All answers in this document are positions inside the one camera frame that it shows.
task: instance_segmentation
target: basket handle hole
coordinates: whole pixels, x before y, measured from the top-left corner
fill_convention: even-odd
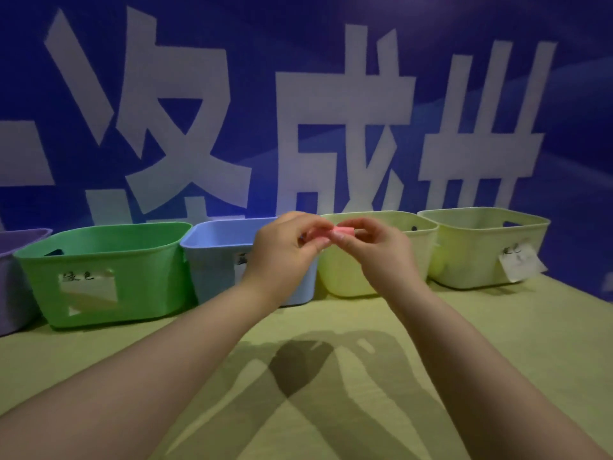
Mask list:
[[[57,255],[64,255],[64,250],[62,250],[61,248],[57,248],[53,251],[50,251],[45,256],[57,256]]]

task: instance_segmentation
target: pale yellow basket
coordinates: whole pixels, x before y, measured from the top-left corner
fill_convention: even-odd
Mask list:
[[[334,224],[346,219],[363,218],[365,216],[397,227],[411,239],[419,273],[422,279],[425,279],[432,250],[436,243],[437,224],[405,211],[363,211],[360,213],[323,215],[324,218],[331,220]],[[336,245],[321,253],[318,272],[326,289],[339,297],[376,294],[376,291],[364,278],[360,264]]]
[[[504,208],[471,207],[418,212],[439,224],[429,275],[454,289],[508,283],[498,255],[516,243],[541,248],[550,221]]]

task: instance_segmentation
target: pink object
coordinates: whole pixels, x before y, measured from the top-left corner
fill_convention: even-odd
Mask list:
[[[333,229],[313,229],[307,232],[307,235],[305,236],[305,242],[309,242],[310,240],[315,239],[317,237],[327,237],[329,239],[330,233],[332,231],[340,232],[341,234],[350,235],[352,237],[356,236],[356,230],[353,227],[334,226]]]

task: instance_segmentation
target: fingernail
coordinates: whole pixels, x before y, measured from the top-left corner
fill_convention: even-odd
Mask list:
[[[344,237],[344,234],[342,234],[341,232],[338,231],[332,231],[330,232],[330,240],[332,240],[333,242],[340,242]]]

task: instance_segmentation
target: left hand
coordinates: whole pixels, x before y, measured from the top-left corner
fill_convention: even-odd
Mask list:
[[[302,235],[333,227],[321,216],[300,211],[279,216],[257,232],[240,285],[263,294],[265,311],[272,313],[296,290],[318,253],[332,244],[326,237],[303,243]]]

